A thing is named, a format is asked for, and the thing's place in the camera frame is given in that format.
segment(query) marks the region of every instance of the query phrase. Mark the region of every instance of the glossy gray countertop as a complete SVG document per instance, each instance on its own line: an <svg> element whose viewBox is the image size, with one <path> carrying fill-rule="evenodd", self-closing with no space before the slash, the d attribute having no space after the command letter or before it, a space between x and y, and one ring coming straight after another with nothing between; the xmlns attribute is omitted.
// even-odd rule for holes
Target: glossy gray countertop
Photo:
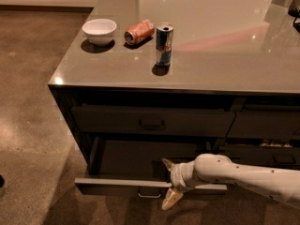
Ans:
<svg viewBox="0 0 300 225"><path fill-rule="evenodd" d="M287 9L271 2L99 0L88 20L116 21L114 45L95 47L80 31L49 85L300 95L300 34ZM126 29L144 19L174 27L164 76L152 71L155 37L125 46Z"/></svg>

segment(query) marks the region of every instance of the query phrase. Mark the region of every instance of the can lying on its side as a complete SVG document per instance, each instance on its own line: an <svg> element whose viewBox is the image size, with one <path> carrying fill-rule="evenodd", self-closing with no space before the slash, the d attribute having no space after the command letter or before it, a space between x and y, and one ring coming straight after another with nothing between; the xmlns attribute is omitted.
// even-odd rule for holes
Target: can lying on its side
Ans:
<svg viewBox="0 0 300 225"><path fill-rule="evenodd" d="M169 66L171 63L173 26L168 22L157 25L157 66Z"/></svg>
<svg viewBox="0 0 300 225"><path fill-rule="evenodd" d="M151 37L155 32L154 25L149 20L141 21L125 32L124 38L127 44L135 45Z"/></svg>

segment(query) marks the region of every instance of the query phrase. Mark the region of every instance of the bowl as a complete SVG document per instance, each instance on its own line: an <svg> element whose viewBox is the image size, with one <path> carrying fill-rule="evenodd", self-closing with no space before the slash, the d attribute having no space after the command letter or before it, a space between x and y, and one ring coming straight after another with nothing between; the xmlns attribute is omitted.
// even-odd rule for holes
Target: bowl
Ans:
<svg viewBox="0 0 300 225"><path fill-rule="evenodd" d="M113 32L116 23L109 19L94 19L82 26L87 39L100 47L104 47L113 41Z"/></svg>

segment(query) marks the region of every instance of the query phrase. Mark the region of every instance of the white robotic arm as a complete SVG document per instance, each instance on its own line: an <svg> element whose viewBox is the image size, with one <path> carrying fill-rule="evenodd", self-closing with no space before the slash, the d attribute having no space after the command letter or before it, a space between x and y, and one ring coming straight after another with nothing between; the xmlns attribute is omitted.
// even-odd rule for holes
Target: white robotic arm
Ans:
<svg viewBox="0 0 300 225"><path fill-rule="evenodd" d="M249 189L280 203L300 209L300 172L233 163L222 155L202 154L189 163L173 164L163 159L171 172L172 187L162 209L172 207L196 186L222 183Z"/></svg>

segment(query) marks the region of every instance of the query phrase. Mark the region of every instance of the concrete floor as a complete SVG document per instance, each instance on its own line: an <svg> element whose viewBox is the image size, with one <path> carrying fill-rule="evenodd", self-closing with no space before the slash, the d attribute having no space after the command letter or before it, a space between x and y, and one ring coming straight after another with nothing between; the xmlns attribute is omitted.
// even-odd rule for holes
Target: concrete floor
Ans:
<svg viewBox="0 0 300 225"><path fill-rule="evenodd" d="M85 13L0 11L0 224L299 224L300 213L239 187L169 211L161 199L83 196L86 164L47 87Z"/></svg>

